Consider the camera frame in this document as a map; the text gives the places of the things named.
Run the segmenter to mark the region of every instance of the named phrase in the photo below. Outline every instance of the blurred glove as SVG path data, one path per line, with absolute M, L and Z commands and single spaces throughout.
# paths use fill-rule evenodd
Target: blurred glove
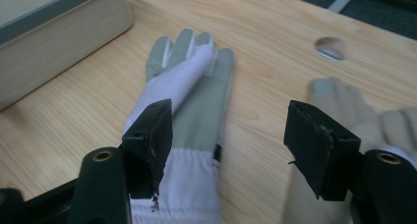
M 410 108 L 404 114 L 392 111 L 379 116 L 373 107 L 365 103 L 358 88 L 336 78 L 314 80 L 310 103 L 359 137 L 360 152 L 384 149 L 415 164 L 415 155 L 412 154 L 417 149 L 416 108 Z M 352 223 L 350 200 L 351 193 L 348 193 L 345 202 L 317 200 L 304 176 L 294 168 L 283 223 Z
M 183 29 L 175 43 L 154 44 L 147 62 L 148 84 L 126 123 L 128 129 L 151 103 L 171 98 L 172 149 L 159 185 L 159 210 L 152 200 L 131 199 L 134 223 L 221 223 L 217 194 L 221 137 L 234 55 L 214 50 L 211 34 Z

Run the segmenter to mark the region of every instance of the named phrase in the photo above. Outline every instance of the dark floor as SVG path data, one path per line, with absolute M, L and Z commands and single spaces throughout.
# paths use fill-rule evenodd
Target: dark floor
M 304 0 L 327 8 L 334 0 Z M 352 0 L 342 15 L 417 40 L 417 0 Z

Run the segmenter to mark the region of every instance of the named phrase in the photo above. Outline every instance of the brass screw hole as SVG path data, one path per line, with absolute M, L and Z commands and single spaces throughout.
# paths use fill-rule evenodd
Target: brass screw hole
M 94 155 L 94 157 L 92 158 L 93 161 L 95 162 L 102 162 L 105 161 L 109 158 L 111 158 L 113 156 L 113 153 L 109 150 L 104 150 L 102 152 L 98 152 Z
M 390 155 L 388 153 L 378 153 L 378 158 L 381 159 L 385 163 L 389 163 L 392 165 L 398 165 L 401 164 L 401 160 L 399 160 L 396 156 Z

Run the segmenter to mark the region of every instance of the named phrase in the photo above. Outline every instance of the beige box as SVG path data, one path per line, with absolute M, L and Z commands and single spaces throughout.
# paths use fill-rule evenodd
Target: beige box
M 14 10 L 0 9 L 0 110 L 133 23 L 127 0 L 52 0 L 11 19 Z

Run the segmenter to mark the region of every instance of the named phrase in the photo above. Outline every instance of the wooden tabletop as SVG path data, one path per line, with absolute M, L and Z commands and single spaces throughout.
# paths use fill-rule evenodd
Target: wooden tabletop
M 131 29 L 0 112 L 0 187 L 26 199 L 78 176 L 90 151 L 117 146 L 145 86 L 153 42 L 182 28 L 230 47 L 236 72 L 219 192 L 224 223 L 279 223 L 291 154 L 283 145 L 290 99 L 308 101 L 312 79 L 338 77 L 378 111 L 417 105 L 417 41 L 299 0 L 129 0 Z M 344 41 L 346 59 L 315 42 Z

